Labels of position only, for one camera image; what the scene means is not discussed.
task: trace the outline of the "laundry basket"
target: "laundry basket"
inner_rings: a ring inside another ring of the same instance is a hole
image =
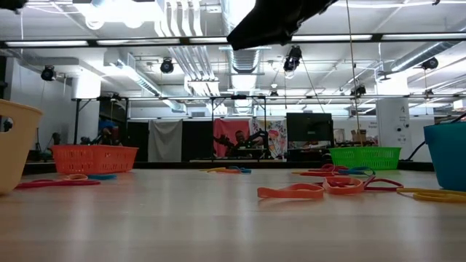
[[[424,127],[425,142],[444,189],[466,191],[465,163],[466,122]]]
[[[0,132],[0,194],[9,193],[20,182],[41,115],[39,109],[0,99],[1,122],[13,121],[11,130]]]
[[[53,159],[61,174],[109,174],[133,168],[138,148],[125,146],[53,146]]]
[[[373,170],[395,170],[398,167],[401,148],[390,147],[348,147],[331,148],[330,154],[335,165],[348,168],[370,167]]]

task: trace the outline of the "red curtain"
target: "red curtain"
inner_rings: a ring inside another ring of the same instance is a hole
[[[245,138],[249,137],[249,121],[248,120],[231,120],[225,121],[222,119],[216,119],[213,122],[213,135],[216,138],[220,138],[221,135],[227,136],[233,144],[237,144],[235,133],[237,131],[243,131]],[[213,141],[213,147],[217,152],[218,157],[225,156],[226,146],[223,146]]]

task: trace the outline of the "green basket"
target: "green basket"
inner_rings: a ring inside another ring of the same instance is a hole
[[[333,164],[348,168],[370,167],[373,170],[395,170],[398,166],[401,148],[349,147],[332,148]]]

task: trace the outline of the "beige basket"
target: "beige basket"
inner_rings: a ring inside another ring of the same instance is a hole
[[[20,182],[41,115],[38,109],[0,99],[2,120],[13,120],[10,131],[0,132],[0,194],[9,193]]]

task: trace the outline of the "curtain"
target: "curtain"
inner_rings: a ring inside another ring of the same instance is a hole
[[[183,121],[181,160],[207,159],[212,155],[212,122]]]
[[[248,120],[231,120],[225,121],[222,119],[216,119],[213,122],[213,135],[216,138],[220,138],[222,135],[227,136],[230,142],[237,144],[236,137],[237,132],[242,132],[244,138],[249,137],[249,121]],[[213,141],[213,147],[216,150],[217,157],[223,157],[226,153],[226,146],[221,145]]]
[[[183,121],[149,122],[149,162],[181,162]]]
[[[269,133],[269,149],[273,158],[283,156],[288,150],[286,119],[267,120],[267,132]],[[265,130],[265,122],[262,119],[251,119],[250,132],[254,134],[259,129]]]

